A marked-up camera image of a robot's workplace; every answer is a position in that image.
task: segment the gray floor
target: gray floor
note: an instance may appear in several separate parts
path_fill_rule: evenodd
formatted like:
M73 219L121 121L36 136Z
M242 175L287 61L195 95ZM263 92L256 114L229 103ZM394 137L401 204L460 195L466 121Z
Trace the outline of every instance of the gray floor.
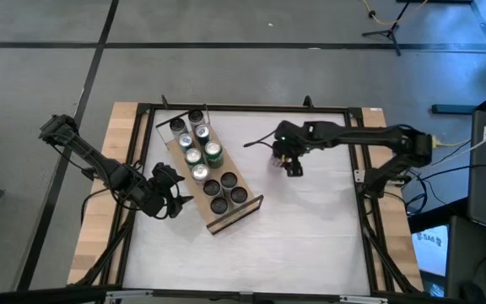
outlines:
M370 1L383 20L402 5ZM486 21L486 0L478 0ZM0 1L0 41L97 41L109 0ZM121 0L112 42L376 43L361 32L386 28L355 0ZM429 3L401 23L402 43L486 44L467 5ZM57 154L37 139L52 113L73 114L94 50L0 49L0 291L12 290L27 255ZM81 134L100 147L114 101L212 102L382 107L387 123L409 123L454 143L470 135L470 117L432 116L434 103L486 99L486 52L354 50L105 50ZM435 160L451 152L437 149ZM458 158L436 170L464 165ZM445 201L464 197L467 172L433 180ZM69 168L32 288L64 286L90 182ZM411 198L419 186L408 186ZM429 198L428 209L440 203Z

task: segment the green can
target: green can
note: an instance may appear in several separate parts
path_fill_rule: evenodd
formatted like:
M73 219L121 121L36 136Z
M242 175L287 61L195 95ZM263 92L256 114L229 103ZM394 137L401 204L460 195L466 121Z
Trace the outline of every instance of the green can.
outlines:
M190 148L185 153L185 161L191 169L193 166L203 164L202 152L199 149Z
M216 141L210 141L206 144L206 159L211 168L217 169L224 163L223 147Z

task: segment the white tabletop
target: white tabletop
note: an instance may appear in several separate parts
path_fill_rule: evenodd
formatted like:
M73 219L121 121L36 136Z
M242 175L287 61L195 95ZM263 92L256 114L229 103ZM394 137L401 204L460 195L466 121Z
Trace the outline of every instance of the white tabletop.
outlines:
M156 111L154 124L182 111ZM331 121L340 114L211 111L211 123L262 207L215 236L193 202L175 219L137 213L124 287L367 296L370 293L348 146L300 158L303 177L268 165L271 150L243 144L282 120ZM164 140L170 130L161 128ZM271 143L273 137L266 140ZM153 130L145 168L172 164ZM188 193L180 182L182 193Z

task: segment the can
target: can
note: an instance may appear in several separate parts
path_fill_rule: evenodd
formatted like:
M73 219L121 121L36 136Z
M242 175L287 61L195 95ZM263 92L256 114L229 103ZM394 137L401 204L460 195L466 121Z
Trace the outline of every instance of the can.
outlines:
M180 135L177 142L183 153L186 153L190 148L192 148L192 136L188 133L183 133Z
M222 196L222 190L219 182L215 180L208 180L203 184L203 192L210 198L217 198Z
M190 148L185 153L185 161L186 164L189 165L191 168L198 164L203 164L203 157L202 152L196 148Z
M211 201L211 211L215 214L223 214L228 210L228 202L224 198L214 198Z
M174 135L174 138L179 138L183 133L189 133L186 129L186 124L181 118L172 119L170 121L170 130Z
M217 169L224 163L223 147L216 141L210 141L206 144L206 160L211 168Z
M246 202L248 194L243 187L235 187L229 192L229 199L234 204L241 204Z
M192 167L192 179L198 185L203 185L209 179L209 170L209 167L204 164Z
M192 131L196 129L199 125L206 123L203 113L200 110L192 110L189 112L189 122L191 123Z
M230 197L230 191L237 185L237 176L232 172L226 172L220 177L220 185L226 198Z
M206 125L199 125L194 130L196 137L198 139L198 143L203 147L209 141L209 127Z

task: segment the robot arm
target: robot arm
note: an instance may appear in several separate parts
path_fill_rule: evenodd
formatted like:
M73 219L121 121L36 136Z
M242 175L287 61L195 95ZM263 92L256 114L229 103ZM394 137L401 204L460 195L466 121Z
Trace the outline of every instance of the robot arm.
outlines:
M341 127L334 122L305 122L298 127L282 121L275 130L273 156L280 160L288 176L303 176L299 157L313 149L333 148L339 144L386 146L395 154L380 168L364 174L363 193L370 198L383 197L392 178L410 167L422 167L432 161L432 137L406 125L388 128Z
M170 188L185 178L178 176L176 170L163 163L153 169L153 177L146 179L129 165L104 157L78 134L74 120L67 116L53 116L42 128L40 136L51 146L63 146L85 160L93 168L83 172L93 179L92 172L104 182L120 204L126 200L135 203L145 214L157 217L166 206L167 215L175 218L182 210L182 205L192 197L173 197Z

